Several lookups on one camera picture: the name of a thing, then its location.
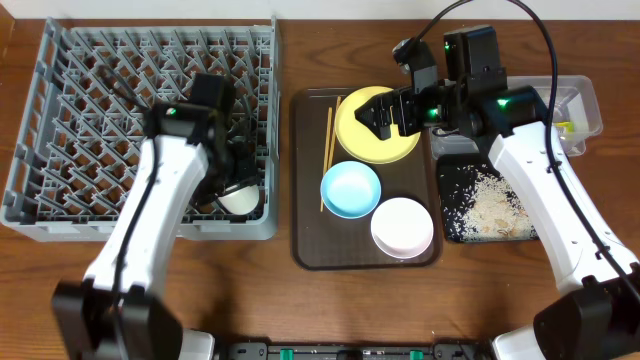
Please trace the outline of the light blue bowl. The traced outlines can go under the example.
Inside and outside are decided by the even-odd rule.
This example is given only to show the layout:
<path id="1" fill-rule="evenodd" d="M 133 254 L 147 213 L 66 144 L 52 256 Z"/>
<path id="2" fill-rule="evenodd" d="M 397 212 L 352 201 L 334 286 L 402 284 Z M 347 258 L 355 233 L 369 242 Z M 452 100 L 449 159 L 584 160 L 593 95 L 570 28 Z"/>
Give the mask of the light blue bowl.
<path id="1" fill-rule="evenodd" d="M 358 219 L 376 208 L 382 185 L 368 165 L 343 161 L 333 165 L 323 176 L 320 195 L 324 207 L 332 214 L 343 219 Z"/>

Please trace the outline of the white ribbed cup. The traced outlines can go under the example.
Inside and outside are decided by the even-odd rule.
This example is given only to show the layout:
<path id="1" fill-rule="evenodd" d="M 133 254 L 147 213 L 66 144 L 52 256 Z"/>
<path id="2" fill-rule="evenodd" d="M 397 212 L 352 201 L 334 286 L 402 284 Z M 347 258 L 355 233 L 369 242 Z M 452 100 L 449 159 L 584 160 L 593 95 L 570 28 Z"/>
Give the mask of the white ribbed cup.
<path id="1" fill-rule="evenodd" d="M 226 211 L 233 215 L 247 215 L 259 204 L 260 192 L 257 185 L 246 186 L 218 198 Z"/>

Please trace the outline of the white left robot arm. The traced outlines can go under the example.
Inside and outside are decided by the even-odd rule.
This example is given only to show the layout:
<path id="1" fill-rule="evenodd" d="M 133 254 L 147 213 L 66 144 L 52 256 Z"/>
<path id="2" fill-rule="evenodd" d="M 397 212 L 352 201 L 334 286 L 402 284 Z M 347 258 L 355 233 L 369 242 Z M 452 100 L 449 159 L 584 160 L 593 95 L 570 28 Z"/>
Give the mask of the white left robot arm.
<path id="1" fill-rule="evenodd" d="M 199 73 L 186 100 L 144 108 L 140 162 L 114 230 L 82 281 L 59 283 L 51 299 L 69 358 L 213 358 L 214 336 L 183 327 L 162 293 L 189 204 L 244 216 L 260 202 L 235 101 L 228 78 Z"/>

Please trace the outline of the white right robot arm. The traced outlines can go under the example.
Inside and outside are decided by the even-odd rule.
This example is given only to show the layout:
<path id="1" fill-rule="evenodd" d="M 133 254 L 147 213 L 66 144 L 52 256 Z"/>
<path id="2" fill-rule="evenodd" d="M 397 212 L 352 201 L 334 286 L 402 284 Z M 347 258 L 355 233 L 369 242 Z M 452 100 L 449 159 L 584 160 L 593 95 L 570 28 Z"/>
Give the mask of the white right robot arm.
<path id="1" fill-rule="evenodd" d="M 529 85 L 510 87 L 495 30 L 444 36 L 448 75 L 429 46 L 411 38 L 394 50 L 408 87 L 374 96 L 355 111 L 377 138 L 428 127 L 472 140 L 510 184 L 551 264 L 560 298 L 531 325 L 491 344 L 497 359 L 614 359 L 639 349 L 639 261 L 611 231 L 561 146 L 555 101 Z"/>

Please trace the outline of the pale pink bowl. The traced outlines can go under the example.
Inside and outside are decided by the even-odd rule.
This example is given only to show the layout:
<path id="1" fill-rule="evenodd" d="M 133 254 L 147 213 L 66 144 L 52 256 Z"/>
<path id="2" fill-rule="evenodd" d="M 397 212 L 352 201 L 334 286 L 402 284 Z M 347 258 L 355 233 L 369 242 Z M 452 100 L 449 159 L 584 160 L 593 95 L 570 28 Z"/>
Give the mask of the pale pink bowl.
<path id="1" fill-rule="evenodd" d="M 418 257 L 431 246 L 434 224 L 422 204 L 410 198 L 396 197 L 376 208 L 370 232 L 373 242 L 383 253 L 406 260 Z"/>

